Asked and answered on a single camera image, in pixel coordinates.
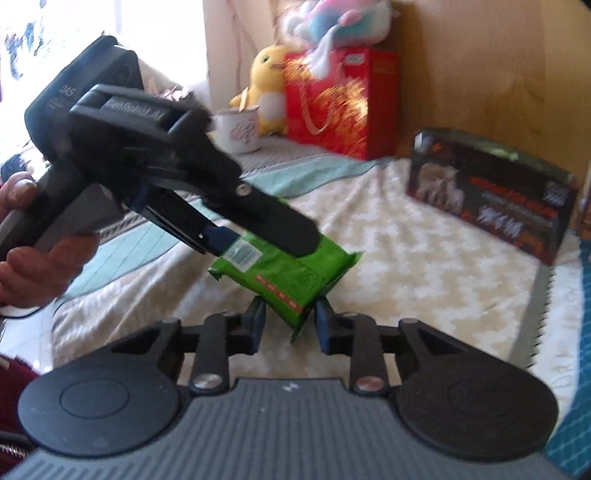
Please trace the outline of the person's left hand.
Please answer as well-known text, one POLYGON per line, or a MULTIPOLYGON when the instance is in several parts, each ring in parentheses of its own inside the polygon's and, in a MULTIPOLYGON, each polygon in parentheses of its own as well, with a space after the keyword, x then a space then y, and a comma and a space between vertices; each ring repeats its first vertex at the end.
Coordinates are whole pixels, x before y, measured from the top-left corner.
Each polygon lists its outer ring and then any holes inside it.
MULTIPOLYGON (((1 185, 1 222, 12 210, 26 208, 38 186, 26 172, 12 175, 1 185)), ((97 234, 67 237, 50 252, 32 247, 11 250, 1 261, 1 306, 42 307, 65 293, 83 267, 94 257, 97 234)))

